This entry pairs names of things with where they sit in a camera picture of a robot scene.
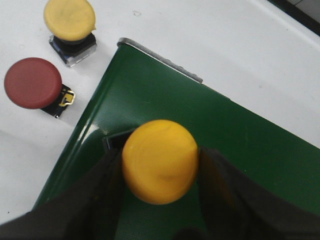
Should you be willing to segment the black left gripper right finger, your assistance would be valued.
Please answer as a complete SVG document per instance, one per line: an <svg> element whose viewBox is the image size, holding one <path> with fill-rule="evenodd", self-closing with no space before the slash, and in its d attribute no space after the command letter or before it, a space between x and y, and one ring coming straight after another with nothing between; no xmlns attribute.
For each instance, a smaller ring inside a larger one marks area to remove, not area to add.
<svg viewBox="0 0 320 240"><path fill-rule="evenodd" d="M200 149L198 194L211 240L320 238L318 215L256 184L215 149Z"/></svg>

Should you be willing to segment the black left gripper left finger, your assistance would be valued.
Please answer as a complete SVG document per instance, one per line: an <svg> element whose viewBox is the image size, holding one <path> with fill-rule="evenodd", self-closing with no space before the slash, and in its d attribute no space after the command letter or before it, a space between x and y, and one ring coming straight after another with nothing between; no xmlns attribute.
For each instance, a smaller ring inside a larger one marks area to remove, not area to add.
<svg viewBox="0 0 320 240"><path fill-rule="evenodd" d="M2 240L113 240L125 184L122 153L111 149L65 192L0 226Z"/></svg>

